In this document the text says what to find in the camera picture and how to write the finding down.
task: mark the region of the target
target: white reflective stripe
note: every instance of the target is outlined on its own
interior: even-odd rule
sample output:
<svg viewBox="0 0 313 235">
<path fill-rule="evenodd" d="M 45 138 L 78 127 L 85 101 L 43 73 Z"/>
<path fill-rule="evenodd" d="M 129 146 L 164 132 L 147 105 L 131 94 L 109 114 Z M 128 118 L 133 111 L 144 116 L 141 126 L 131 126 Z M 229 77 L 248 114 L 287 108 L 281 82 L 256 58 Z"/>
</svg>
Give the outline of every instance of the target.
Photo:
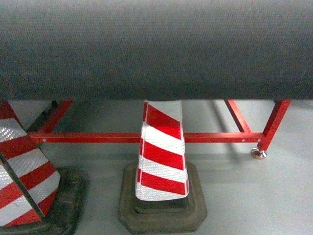
<svg viewBox="0 0 313 235">
<path fill-rule="evenodd" d="M 3 165 L 0 165 L 0 190 L 12 183 L 13 180 L 8 172 L 4 169 Z"/>
<path fill-rule="evenodd" d="M 162 165 L 142 156 L 139 158 L 139 169 L 151 175 L 162 177 L 168 180 L 185 183 L 187 180 L 187 170 L 179 170 L 166 165 Z"/>
<path fill-rule="evenodd" d="M 160 110 L 171 118 L 182 122 L 181 100 L 177 101 L 148 101 L 148 104 Z"/>
<path fill-rule="evenodd" d="M 185 153 L 184 140 L 176 139 L 143 122 L 141 137 L 148 143 L 166 151 L 183 155 Z"/>
<path fill-rule="evenodd" d="M 174 200 L 174 199 L 180 199 L 184 198 L 187 195 L 180 195 L 172 192 L 165 192 L 156 190 L 153 188 L 149 188 L 146 186 L 143 186 L 142 184 L 138 183 L 136 184 L 136 197 L 139 200 L 144 201 L 166 201 L 166 200 Z"/>
<path fill-rule="evenodd" d="M 32 209 L 24 196 L 0 209 L 0 226 L 4 226 Z"/>
<path fill-rule="evenodd" d="M 48 159 L 38 148 L 8 160 L 18 177 L 30 173 L 47 162 Z"/>
<path fill-rule="evenodd" d="M 10 141 L 27 133 L 14 118 L 0 119 L 0 142 Z"/>
<path fill-rule="evenodd" d="M 28 191 L 36 204 L 45 200 L 59 186 L 60 174 L 56 171 L 40 184 Z"/>
</svg>

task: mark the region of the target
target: red stripe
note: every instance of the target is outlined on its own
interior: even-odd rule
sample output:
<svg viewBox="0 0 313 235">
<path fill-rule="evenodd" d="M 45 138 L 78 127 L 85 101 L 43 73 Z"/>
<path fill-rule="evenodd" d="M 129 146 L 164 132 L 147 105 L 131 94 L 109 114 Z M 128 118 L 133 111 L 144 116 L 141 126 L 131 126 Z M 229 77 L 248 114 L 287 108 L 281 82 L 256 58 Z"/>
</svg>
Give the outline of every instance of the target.
<svg viewBox="0 0 313 235">
<path fill-rule="evenodd" d="M 147 124 L 155 129 L 181 140 L 180 122 L 149 105 Z"/>
<path fill-rule="evenodd" d="M 51 162 L 47 162 L 39 168 L 31 171 L 30 173 L 20 177 L 21 182 L 24 184 L 27 190 L 32 189 L 36 185 L 40 184 L 50 175 L 55 172 L 55 168 Z"/>
<path fill-rule="evenodd" d="M 45 200 L 43 200 L 42 202 L 40 202 L 38 204 L 39 208 L 41 209 L 41 211 L 43 212 L 43 214 L 46 216 L 53 201 L 55 198 L 55 195 L 57 193 L 57 189 L 54 190 Z"/>
<path fill-rule="evenodd" d="M 142 172 L 140 183 L 143 186 L 154 188 L 156 190 L 185 195 L 185 183 L 164 179 L 146 172 Z"/>
<path fill-rule="evenodd" d="M 15 118 L 15 120 L 19 123 L 19 125 L 22 125 L 18 117 L 15 115 L 15 112 L 12 109 L 9 102 L 4 101 L 0 104 L 0 119 L 7 119 L 7 118 Z"/>
<path fill-rule="evenodd" d="M 143 106 L 143 121 L 146 121 L 146 117 L 147 117 L 147 107 L 148 107 L 148 102 L 145 102 L 144 106 Z"/>
<path fill-rule="evenodd" d="M 183 157 L 145 142 L 143 157 L 162 165 L 184 170 Z"/>
<path fill-rule="evenodd" d="M 0 209 L 14 202 L 21 196 L 23 196 L 23 194 L 19 187 L 14 182 L 10 183 L 0 190 Z"/>
<path fill-rule="evenodd" d="M 0 142 L 0 152 L 5 159 L 10 159 L 37 148 L 29 136 L 18 137 L 10 141 Z"/>
<path fill-rule="evenodd" d="M 30 211 L 26 212 L 19 218 L 6 224 L 6 226 L 22 225 L 22 224 L 28 224 L 28 223 L 33 223 L 37 221 L 40 221 L 40 217 L 37 215 L 34 209 L 31 209 Z"/>
<path fill-rule="evenodd" d="M 0 105 L 0 119 L 14 118 L 11 112 L 8 111 L 4 102 Z"/>
</svg>

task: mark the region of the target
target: red metal leg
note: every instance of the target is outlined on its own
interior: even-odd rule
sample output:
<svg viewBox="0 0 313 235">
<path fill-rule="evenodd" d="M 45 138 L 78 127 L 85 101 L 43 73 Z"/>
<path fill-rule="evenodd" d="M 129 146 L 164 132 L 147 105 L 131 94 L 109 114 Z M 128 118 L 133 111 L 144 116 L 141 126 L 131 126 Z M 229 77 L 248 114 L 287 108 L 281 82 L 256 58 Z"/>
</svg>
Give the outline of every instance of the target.
<svg viewBox="0 0 313 235">
<path fill-rule="evenodd" d="M 290 103 L 291 100 L 283 100 L 276 102 L 274 109 L 263 131 L 264 138 L 262 138 L 261 141 L 258 143 L 258 149 L 260 151 L 266 151 L 268 149 L 268 146 L 270 145 Z"/>
<path fill-rule="evenodd" d="M 70 107 L 72 102 L 73 101 L 71 100 L 61 102 L 59 106 L 54 110 L 54 112 L 49 116 L 44 125 L 38 130 L 38 132 L 51 132 L 58 123 L 58 121 L 63 117 L 64 113 Z"/>
<path fill-rule="evenodd" d="M 234 121 L 235 121 L 239 131 L 240 132 L 251 132 L 251 129 L 250 129 L 248 123 L 246 122 L 245 117 L 240 112 L 235 101 L 232 99 L 225 100 L 225 104 L 228 107 L 230 114 L 234 118 Z"/>
</svg>

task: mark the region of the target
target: metal foot pad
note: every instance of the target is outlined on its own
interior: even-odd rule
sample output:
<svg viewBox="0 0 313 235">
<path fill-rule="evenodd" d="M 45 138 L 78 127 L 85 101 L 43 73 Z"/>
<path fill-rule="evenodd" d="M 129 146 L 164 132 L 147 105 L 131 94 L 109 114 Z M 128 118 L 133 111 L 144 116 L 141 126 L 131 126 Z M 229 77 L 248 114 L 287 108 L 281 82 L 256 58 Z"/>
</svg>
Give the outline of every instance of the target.
<svg viewBox="0 0 313 235">
<path fill-rule="evenodd" d="M 268 153 L 266 151 L 260 151 L 258 148 L 253 148 L 251 155 L 256 159 L 263 160 L 268 156 Z"/>
</svg>

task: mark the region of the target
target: reflective stripe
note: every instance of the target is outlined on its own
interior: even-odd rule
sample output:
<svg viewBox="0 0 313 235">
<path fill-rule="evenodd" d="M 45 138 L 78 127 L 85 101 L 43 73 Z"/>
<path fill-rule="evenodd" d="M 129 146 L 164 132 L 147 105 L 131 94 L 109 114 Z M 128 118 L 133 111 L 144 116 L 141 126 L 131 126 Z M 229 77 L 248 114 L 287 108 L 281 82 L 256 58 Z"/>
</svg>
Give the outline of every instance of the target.
<svg viewBox="0 0 313 235">
<path fill-rule="evenodd" d="M 180 195 L 172 192 L 164 192 L 157 189 L 149 188 L 141 185 L 140 183 L 136 184 L 136 192 L 137 192 L 136 197 L 144 201 L 165 201 L 185 197 L 185 195 Z"/>
<path fill-rule="evenodd" d="M 0 209 L 0 226 L 4 226 L 32 209 L 24 196 Z"/>
<path fill-rule="evenodd" d="M 155 129 L 181 140 L 180 122 L 167 116 L 158 109 L 148 105 L 146 123 Z"/>
<path fill-rule="evenodd" d="M 23 196 L 21 189 L 15 182 L 10 183 L 7 187 L 0 190 L 0 209 L 14 202 Z"/>
<path fill-rule="evenodd" d="M 54 166 L 51 162 L 47 162 L 41 167 L 33 170 L 32 172 L 20 177 L 20 181 L 24 184 L 27 190 L 31 190 L 55 172 Z"/>
<path fill-rule="evenodd" d="M 0 152 L 9 160 L 37 148 L 29 136 L 23 136 L 10 141 L 0 142 Z"/>
<path fill-rule="evenodd" d="M 139 183 L 141 183 L 142 185 L 146 187 L 154 188 L 154 189 L 165 191 L 165 192 L 173 192 L 173 193 L 186 196 L 185 183 L 161 178 L 161 177 L 146 173 L 140 169 L 138 169 L 138 173 L 141 176 Z"/>
<path fill-rule="evenodd" d="M 181 100 L 177 101 L 148 101 L 148 103 L 171 118 L 182 122 Z"/>
<path fill-rule="evenodd" d="M 18 177 L 30 173 L 47 162 L 48 159 L 38 148 L 8 160 Z"/>
<path fill-rule="evenodd" d="M 150 161 L 142 156 L 139 158 L 139 169 L 168 180 L 174 180 L 177 182 L 185 183 L 187 180 L 186 170 L 178 170 L 169 166 L 165 166 L 153 161 Z"/>
<path fill-rule="evenodd" d="M 56 171 L 50 177 L 29 190 L 30 196 L 36 204 L 45 200 L 59 186 L 60 174 Z"/>
<path fill-rule="evenodd" d="M 0 119 L 0 142 L 13 140 L 26 135 L 27 133 L 14 118 Z"/>
<path fill-rule="evenodd" d="M 9 176 L 8 172 L 4 169 L 3 165 L 0 165 L 0 190 L 12 183 L 13 180 Z"/>
<path fill-rule="evenodd" d="M 153 162 L 160 163 L 162 165 L 173 167 L 179 170 L 185 169 L 184 167 L 185 160 L 184 160 L 184 156 L 182 155 L 166 151 L 148 142 L 145 142 L 144 152 L 145 152 L 145 158 Z"/>
<path fill-rule="evenodd" d="M 183 155 L 185 153 L 185 142 L 169 136 L 145 122 L 142 125 L 141 137 L 150 144 L 153 144 L 166 151 Z"/>
<path fill-rule="evenodd" d="M 40 217 L 38 214 L 35 212 L 34 209 L 26 212 L 19 218 L 11 221 L 10 223 L 7 224 L 7 226 L 14 226 L 14 225 L 22 225 L 22 224 L 28 224 L 28 223 L 33 223 L 40 221 Z"/>
<path fill-rule="evenodd" d="M 41 209 L 42 213 L 46 216 L 53 201 L 54 201 L 54 197 L 57 193 L 57 189 L 52 192 L 47 198 L 45 198 L 42 202 L 38 203 L 38 207 Z"/>
</svg>

